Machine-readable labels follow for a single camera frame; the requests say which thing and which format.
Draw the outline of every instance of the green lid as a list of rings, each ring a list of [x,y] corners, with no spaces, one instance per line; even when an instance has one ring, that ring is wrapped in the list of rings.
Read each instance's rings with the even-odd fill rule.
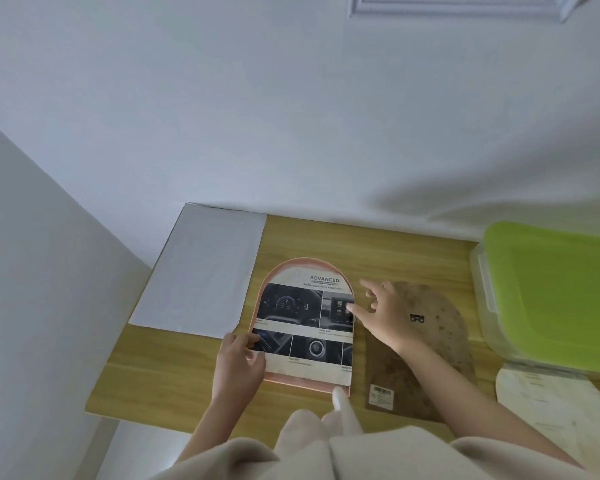
[[[600,372],[600,237],[498,222],[484,247],[511,344],[536,362]]]

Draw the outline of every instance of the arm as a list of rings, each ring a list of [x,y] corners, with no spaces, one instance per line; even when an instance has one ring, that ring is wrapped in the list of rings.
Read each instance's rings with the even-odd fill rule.
[[[254,333],[224,336],[216,359],[211,403],[176,463],[225,443],[264,379],[264,353],[247,352]]]
[[[476,386],[429,348],[406,318],[406,306],[389,282],[361,280],[367,296],[375,298],[369,313],[353,305],[351,311],[378,340],[407,363],[424,392],[454,435],[480,436],[523,446],[580,466],[549,439],[503,405],[482,395]]]

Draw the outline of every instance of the hand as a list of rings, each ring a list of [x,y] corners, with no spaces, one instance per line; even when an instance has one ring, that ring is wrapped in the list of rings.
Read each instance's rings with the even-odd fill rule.
[[[216,359],[211,402],[231,404],[242,413],[264,379],[264,352],[247,351],[260,339],[255,333],[227,333]]]
[[[362,325],[373,336],[400,353],[405,344],[420,343],[422,338],[411,327],[407,318],[407,307],[400,295],[396,293],[391,282],[382,284],[370,280],[360,280],[367,290],[369,298],[376,298],[371,308],[376,312],[366,311],[359,305],[349,304],[347,309],[358,317]]]

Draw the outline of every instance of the beige shirt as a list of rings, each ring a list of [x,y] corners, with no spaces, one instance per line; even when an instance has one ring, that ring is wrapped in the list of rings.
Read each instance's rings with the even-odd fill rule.
[[[590,479],[584,470],[542,453],[485,438],[446,444],[421,428],[365,435],[342,389],[320,420],[291,415],[272,450],[236,438],[183,461],[153,480],[192,479]]]

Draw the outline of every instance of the photo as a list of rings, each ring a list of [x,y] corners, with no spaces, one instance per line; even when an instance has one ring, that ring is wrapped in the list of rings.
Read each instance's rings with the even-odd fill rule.
[[[353,314],[347,310],[347,303],[353,303],[352,295],[323,292],[320,306],[320,328],[353,332]]]
[[[269,283],[262,292],[258,318],[318,327],[322,291]]]
[[[291,338],[293,335],[290,333],[260,330],[258,328],[254,328],[251,332],[260,336],[259,341],[255,343],[251,350],[287,356],[291,352]]]
[[[353,366],[353,344],[344,344],[342,348],[342,364]]]
[[[341,364],[342,346],[342,342],[294,335],[291,344],[291,357]]]

